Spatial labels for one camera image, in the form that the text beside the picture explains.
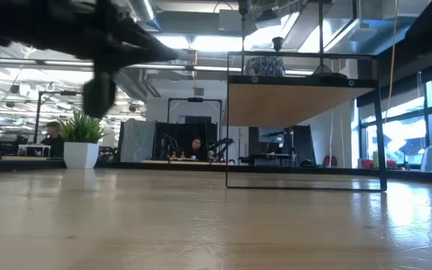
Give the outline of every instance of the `red object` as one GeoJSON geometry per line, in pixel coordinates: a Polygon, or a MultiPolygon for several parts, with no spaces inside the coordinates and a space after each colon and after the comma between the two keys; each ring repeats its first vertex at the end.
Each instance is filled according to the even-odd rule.
{"type": "Polygon", "coordinates": [[[396,161],[390,160],[390,159],[388,159],[386,161],[386,167],[388,167],[389,169],[396,169],[396,168],[398,168],[398,166],[396,165],[396,161]]]}
{"type": "Polygon", "coordinates": [[[368,160],[368,159],[361,160],[361,167],[363,169],[373,168],[373,160],[368,160]]]}
{"type": "MultiPolygon", "coordinates": [[[[325,156],[324,160],[322,161],[322,165],[329,167],[329,156],[325,156]]],[[[338,160],[336,157],[331,158],[331,167],[337,167],[338,166],[338,160]]]]}

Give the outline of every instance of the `white planter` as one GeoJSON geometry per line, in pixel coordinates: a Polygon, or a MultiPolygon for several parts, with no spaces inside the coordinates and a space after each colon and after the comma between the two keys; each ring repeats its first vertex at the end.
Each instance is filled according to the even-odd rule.
{"type": "Polygon", "coordinates": [[[99,155],[99,145],[86,142],[65,142],[64,162],[68,169],[91,169],[99,155]]]}

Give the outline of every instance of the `person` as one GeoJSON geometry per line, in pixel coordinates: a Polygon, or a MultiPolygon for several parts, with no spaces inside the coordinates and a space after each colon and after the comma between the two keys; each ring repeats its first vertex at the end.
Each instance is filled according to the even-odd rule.
{"type": "Polygon", "coordinates": [[[61,136],[61,125],[57,121],[46,124],[48,137],[41,141],[46,146],[51,146],[49,156],[52,158],[62,158],[65,150],[65,139],[61,136]]]}
{"type": "Polygon", "coordinates": [[[208,160],[208,151],[202,147],[201,142],[202,141],[200,138],[196,138],[193,140],[190,151],[186,151],[184,153],[186,158],[192,158],[193,156],[195,156],[198,161],[208,160]]]}

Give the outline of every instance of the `shelf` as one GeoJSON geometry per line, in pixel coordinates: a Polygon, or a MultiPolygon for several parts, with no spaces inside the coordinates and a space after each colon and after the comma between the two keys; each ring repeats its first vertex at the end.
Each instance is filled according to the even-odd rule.
{"type": "Polygon", "coordinates": [[[228,83],[224,125],[229,103],[229,126],[275,128],[297,125],[377,87],[375,80],[332,78],[231,76],[228,83]]]}

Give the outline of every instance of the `table surface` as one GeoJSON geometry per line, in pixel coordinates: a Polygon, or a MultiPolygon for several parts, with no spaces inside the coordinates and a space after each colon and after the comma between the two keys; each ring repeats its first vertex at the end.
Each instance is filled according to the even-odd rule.
{"type": "Polygon", "coordinates": [[[143,160],[145,164],[179,164],[179,165],[215,165],[215,166],[226,166],[226,162],[206,162],[206,161],[179,161],[171,160],[143,160]]]}
{"type": "Polygon", "coordinates": [[[51,148],[51,145],[18,145],[19,147],[44,147],[51,148]]]}
{"type": "Polygon", "coordinates": [[[47,161],[48,157],[2,156],[3,161],[47,161]]]}
{"type": "MultiPolygon", "coordinates": [[[[222,172],[0,173],[0,270],[432,269],[432,185],[233,190],[222,172]]],[[[272,176],[235,174],[241,182],[272,176]]],[[[306,175],[305,182],[348,182],[306,175]]]]}

